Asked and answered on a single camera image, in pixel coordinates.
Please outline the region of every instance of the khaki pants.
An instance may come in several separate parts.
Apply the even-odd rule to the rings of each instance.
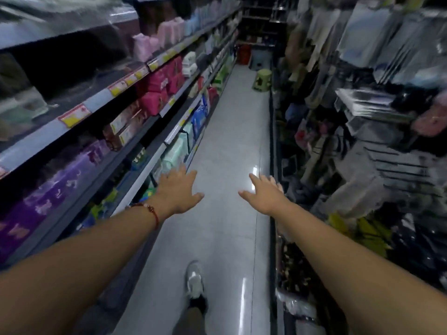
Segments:
[[[205,320],[198,308],[188,308],[178,320],[172,335],[206,335]]]

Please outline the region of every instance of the glossy floor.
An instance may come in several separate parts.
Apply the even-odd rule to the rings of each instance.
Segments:
[[[270,333],[269,218],[237,193],[253,189],[249,173],[269,173],[269,93],[251,89],[255,75],[233,69],[190,167],[205,197],[163,226],[114,334],[170,335],[193,259],[203,267],[208,335]]]

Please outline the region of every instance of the floor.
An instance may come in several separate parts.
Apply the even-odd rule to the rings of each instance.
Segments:
[[[193,191],[205,197],[164,224],[115,335],[170,335],[193,259],[203,267],[208,335],[270,333],[269,218],[237,193],[254,189],[249,173],[269,173],[269,93],[251,89],[255,75],[234,67],[190,166]]]

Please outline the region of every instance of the bracelet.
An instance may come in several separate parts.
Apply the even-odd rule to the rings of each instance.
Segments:
[[[135,204],[132,205],[132,207],[146,207],[150,213],[154,214],[154,216],[155,216],[155,229],[158,229],[158,226],[160,225],[160,221],[158,220],[158,215],[155,212],[154,207],[152,207],[151,205],[148,205],[147,203],[142,203],[142,202],[135,203]]]

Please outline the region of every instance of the hand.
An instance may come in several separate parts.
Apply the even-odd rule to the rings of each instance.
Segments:
[[[267,179],[265,175],[261,175],[259,179],[255,175],[249,174],[249,177],[253,182],[256,194],[241,190],[239,195],[258,212],[272,216],[283,202],[289,202],[284,196],[282,185],[277,184],[273,176]]]
[[[146,201],[152,205],[159,218],[165,220],[174,214],[182,214],[193,208],[205,196],[203,193],[192,195],[197,171],[186,173],[186,166],[171,169],[169,174],[160,176],[155,195]]]

